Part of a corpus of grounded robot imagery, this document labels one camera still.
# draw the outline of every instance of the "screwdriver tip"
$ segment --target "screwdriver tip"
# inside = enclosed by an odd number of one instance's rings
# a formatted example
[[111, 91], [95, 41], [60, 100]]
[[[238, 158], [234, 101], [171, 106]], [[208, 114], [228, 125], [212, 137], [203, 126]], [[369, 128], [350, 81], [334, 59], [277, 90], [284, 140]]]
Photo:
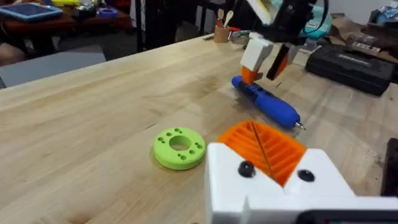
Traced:
[[298, 128], [301, 128], [301, 129], [303, 129], [304, 131], [306, 131], [306, 129], [304, 128], [303, 124], [300, 123], [300, 122], [296, 122], [296, 123], [294, 124], [294, 126], [296, 126], [296, 127], [298, 127]]

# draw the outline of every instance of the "cable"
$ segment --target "cable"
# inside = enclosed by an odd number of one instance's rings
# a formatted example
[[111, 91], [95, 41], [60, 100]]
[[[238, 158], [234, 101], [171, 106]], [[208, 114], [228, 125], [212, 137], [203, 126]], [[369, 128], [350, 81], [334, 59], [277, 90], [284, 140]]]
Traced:
[[329, 11], [329, 0], [323, 0], [323, 14], [322, 14], [321, 24], [319, 24], [319, 26], [315, 30], [310, 31], [310, 32], [305, 31], [305, 27], [304, 27], [303, 28], [303, 33], [305, 35], [309, 35], [309, 34], [315, 32], [315, 31], [317, 31], [319, 28], [321, 28], [321, 26], [323, 25], [323, 23], [326, 20], [326, 17], [328, 16], [328, 11]]

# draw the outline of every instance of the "tablet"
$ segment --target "tablet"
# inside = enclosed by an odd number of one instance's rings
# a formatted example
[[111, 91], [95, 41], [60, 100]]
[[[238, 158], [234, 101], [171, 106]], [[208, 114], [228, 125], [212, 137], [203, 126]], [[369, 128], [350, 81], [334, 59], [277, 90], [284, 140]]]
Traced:
[[25, 22], [42, 21], [62, 15], [62, 10], [53, 6], [42, 6], [37, 3], [22, 3], [0, 7], [0, 14], [11, 16]]

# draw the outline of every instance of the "black screw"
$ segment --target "black screw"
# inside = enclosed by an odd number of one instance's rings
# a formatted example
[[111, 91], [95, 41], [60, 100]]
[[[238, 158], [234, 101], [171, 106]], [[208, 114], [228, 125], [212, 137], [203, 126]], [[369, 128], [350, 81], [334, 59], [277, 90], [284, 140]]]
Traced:
[[300, 179], [306, 182], [313, 182], [315, 180], [315, 176], [309, 170], [299, 170], [297, 171], [297, 175]]
[[247, 177], [247, 178], [254, 177], [256, 174], [253, 163], [249, 161], [241, 162], [238, 168], [238, 172], [239, 174], [241, 174], [242, 177]]

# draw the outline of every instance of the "orange ribbed object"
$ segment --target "orange ribbed object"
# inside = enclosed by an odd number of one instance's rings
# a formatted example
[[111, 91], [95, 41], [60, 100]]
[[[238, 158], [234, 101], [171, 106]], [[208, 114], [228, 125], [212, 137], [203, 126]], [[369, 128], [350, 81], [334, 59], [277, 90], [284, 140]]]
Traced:
[[257, 121], [239, 123], [217, 140], [283, 186], [306, 150], [290, 136]]

